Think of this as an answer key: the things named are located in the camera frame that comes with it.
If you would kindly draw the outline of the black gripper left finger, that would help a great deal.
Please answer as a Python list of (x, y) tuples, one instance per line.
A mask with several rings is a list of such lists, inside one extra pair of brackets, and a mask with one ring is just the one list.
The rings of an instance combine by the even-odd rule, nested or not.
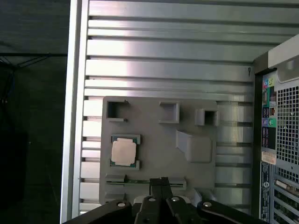
[(150, 179), (151, 195), (141, 203), (113, 200), (83, 215), (68, 220), (69, 224), (154, 224), (160, 221), (163, 178)]

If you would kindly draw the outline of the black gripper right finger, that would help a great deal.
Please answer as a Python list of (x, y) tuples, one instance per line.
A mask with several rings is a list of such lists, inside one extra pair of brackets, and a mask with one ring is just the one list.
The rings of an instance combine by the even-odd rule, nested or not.
[(176, 224), (265, 224), (259, 218), (213, 200), (203, 200), (196, 206), (174, 196), (167, 177), (161, 177), (161, 193)]

